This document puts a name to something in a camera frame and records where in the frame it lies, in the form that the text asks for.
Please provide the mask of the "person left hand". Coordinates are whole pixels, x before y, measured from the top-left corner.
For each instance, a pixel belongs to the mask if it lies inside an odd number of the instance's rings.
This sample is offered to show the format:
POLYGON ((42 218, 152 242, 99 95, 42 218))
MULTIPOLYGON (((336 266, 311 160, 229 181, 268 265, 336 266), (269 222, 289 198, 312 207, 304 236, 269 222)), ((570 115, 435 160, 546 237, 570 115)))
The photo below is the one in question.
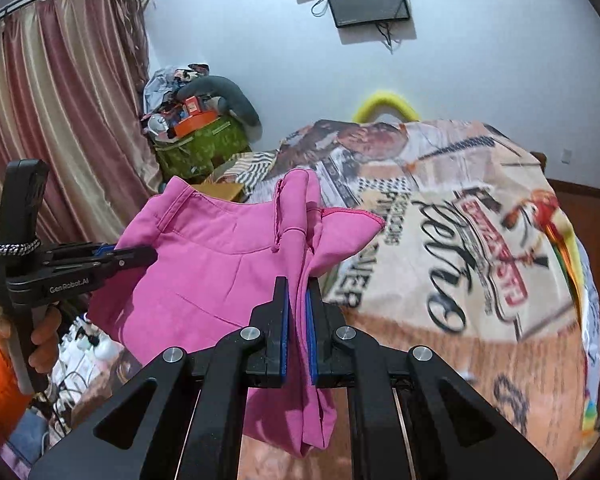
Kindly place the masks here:
MULTIPOLYGON (((58 360, 58 333, 61 315, 55 307, 48 307, 45 318, 32 332, 31 341, 35 352, 30 355, 29 364, 40 374, 48 374, 58 360)), ((9 338, 12 336, 12 323, 9 318, 0 314, 0 349, 6 359, 10 359, 8 351, 9 338)))

